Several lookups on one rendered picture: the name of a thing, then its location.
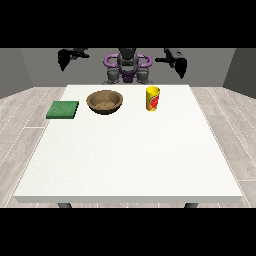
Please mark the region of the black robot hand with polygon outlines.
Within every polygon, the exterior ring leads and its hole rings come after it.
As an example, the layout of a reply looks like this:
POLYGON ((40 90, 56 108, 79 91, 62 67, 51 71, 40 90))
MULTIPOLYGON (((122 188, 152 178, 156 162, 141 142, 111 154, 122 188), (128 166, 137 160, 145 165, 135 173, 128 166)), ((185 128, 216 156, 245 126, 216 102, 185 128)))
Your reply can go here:
POLYGON ((165 56, 163 58, 156 58, 155 61, 167 63, 183 79, 187 71, 187 59, 182 52, 177 48, 165 48, 164 53, 165 56))
POLYGON ((65 70, 65 68, 70 63, 71 60, 74 60, 77 58, 89 58, 89 55, 82 50, 77 51, 77 50, 61 49, 58 51, 58 64, 62 71, 65 70))

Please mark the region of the yellow cup with melon print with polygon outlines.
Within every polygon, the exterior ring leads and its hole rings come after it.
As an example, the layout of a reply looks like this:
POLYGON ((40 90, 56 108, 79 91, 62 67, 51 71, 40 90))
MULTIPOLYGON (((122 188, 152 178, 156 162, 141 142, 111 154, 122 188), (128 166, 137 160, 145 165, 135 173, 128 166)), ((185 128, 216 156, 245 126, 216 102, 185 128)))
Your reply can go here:
POLYGON ((155 111, 158 106, 160 97, 160 89, 155 86, 149 86, 146 88, 146 109, 148 111, 155 111))

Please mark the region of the green square pad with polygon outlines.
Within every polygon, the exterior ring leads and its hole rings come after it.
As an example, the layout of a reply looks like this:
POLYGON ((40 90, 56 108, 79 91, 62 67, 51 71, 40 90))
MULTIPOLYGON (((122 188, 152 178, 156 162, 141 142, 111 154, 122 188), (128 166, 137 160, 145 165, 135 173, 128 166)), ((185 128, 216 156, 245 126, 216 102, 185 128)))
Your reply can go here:
POLYGON ((75 117, 78 101, 54 101, 47 114, 47 119, 73 119, 75 117))

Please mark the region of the brown wooden bowl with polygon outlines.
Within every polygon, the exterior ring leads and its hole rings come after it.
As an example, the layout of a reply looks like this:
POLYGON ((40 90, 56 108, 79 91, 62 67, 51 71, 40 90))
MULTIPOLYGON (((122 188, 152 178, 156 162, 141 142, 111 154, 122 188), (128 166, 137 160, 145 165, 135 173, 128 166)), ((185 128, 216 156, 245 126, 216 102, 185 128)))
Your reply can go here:
POLYGON ((86 103, 88 107, 100 115, 109 115, 116 112, 123 103, 123 96, 112 90, 101 90, 90 94, 86 103))

